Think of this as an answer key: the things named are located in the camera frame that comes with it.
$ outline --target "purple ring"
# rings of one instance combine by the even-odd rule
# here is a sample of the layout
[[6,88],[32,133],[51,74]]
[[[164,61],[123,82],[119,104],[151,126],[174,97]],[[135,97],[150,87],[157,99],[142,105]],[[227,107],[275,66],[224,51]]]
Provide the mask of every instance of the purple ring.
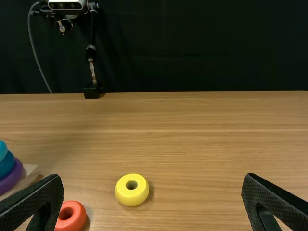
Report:
[[0,180],[0,195],[11,189],[21,178],[24,172],[23,163],[15,158],[15,164],[11,171]]

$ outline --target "black curtain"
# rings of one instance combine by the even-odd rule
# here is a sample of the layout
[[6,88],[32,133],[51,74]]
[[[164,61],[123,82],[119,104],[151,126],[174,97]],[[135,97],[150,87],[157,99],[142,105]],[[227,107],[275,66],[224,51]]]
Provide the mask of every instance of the black curtain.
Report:
[[[0,93],[47,92],[27,31],[31,0],[2,2]],[[101,0],[96,72],[106,92],[306,90],[307,1]],[[54,92],[82,92],[89,19],[32,34]]]

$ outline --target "orange ring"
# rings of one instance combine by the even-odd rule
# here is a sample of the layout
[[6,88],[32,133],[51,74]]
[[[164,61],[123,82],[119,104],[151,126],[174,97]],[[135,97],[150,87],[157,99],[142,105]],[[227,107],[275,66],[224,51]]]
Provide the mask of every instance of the orange ring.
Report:
[[86,222],[87,213],[78,201],[62,204],[54,231],[79,231]]

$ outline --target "stacking ring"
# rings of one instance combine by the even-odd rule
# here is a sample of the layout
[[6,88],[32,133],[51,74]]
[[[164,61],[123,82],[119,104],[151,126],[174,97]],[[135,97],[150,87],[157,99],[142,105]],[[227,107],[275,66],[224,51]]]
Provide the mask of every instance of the stacking ring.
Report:
[[66,201],[62,204],[54,231],[80,231],[84,226],[87,213],[78,201]]
[[117,200],[129,207],[143,203],[148,197],[149,191],[150,187],[146,179],[136,173],[121,177],[115,186]]
[[13,154],[8,151],[5,158],[0,162],[0,179],[4,177],[12,169],[15,164]]
[[0,140],[0,162],[4,160],[7,153],[8,153],[8,147],[6,146],[5,142]]
[[24,172],[23,164],[19,159],[15,159],[15,164],[11,171],[0,179],[0,195],[11,189],[20,180]]

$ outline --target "teal ring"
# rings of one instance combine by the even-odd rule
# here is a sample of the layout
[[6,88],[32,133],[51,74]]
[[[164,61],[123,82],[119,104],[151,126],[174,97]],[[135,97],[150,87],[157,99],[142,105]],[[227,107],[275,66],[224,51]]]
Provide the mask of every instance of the teal ring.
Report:
[[0,140],[0,162],[4,160],[7,153],[8,153],[8,147],[6,146],[5,142]]
[[14,164],[15,157],[10,151],[8,151],[4,160],[0,162],[0,179],[5,177],[5,175],[10,172]]

